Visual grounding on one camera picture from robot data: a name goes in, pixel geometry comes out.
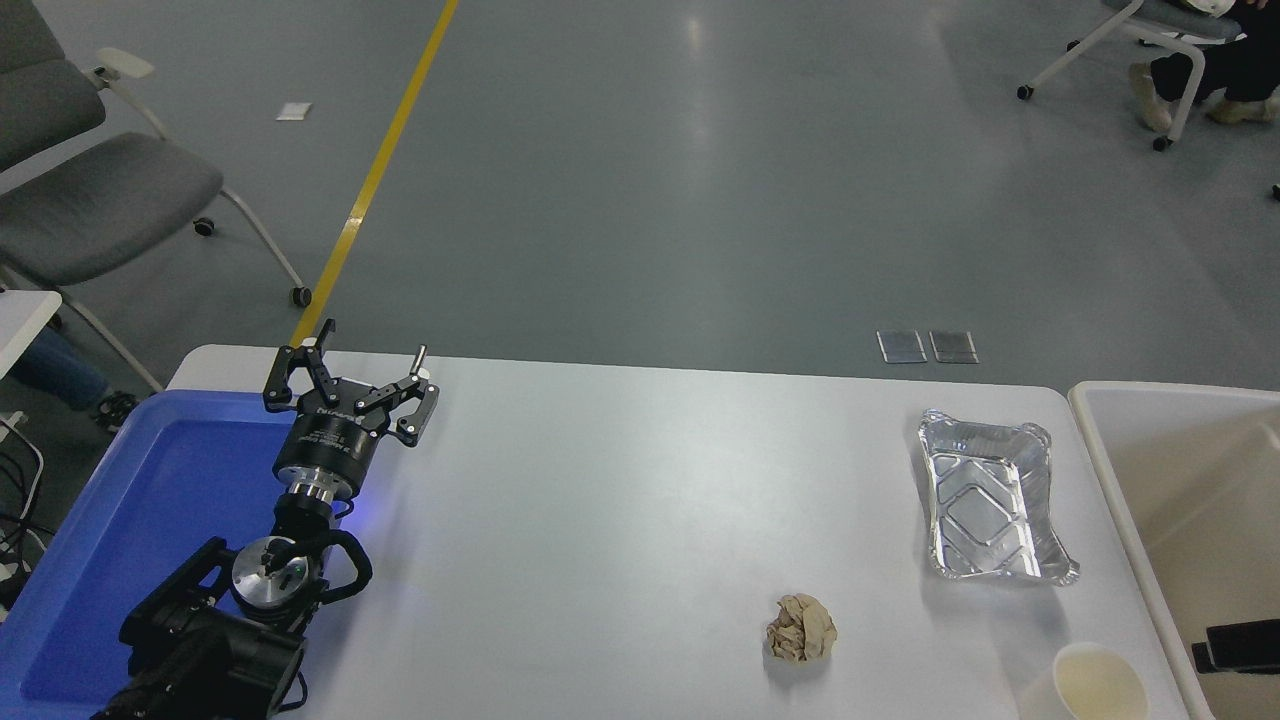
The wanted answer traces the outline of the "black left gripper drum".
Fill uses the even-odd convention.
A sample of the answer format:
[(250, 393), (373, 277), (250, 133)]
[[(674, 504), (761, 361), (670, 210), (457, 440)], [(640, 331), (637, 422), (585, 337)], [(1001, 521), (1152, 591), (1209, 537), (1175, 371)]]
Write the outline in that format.
[(335, 478), (339, 492), (358, 493), (387, 428), (388, 411), (380, 409), (364, 415), (329, 407), (301, 409), (276, 455), (273, 474), (291, 483), (305, 470), (325, 471)]

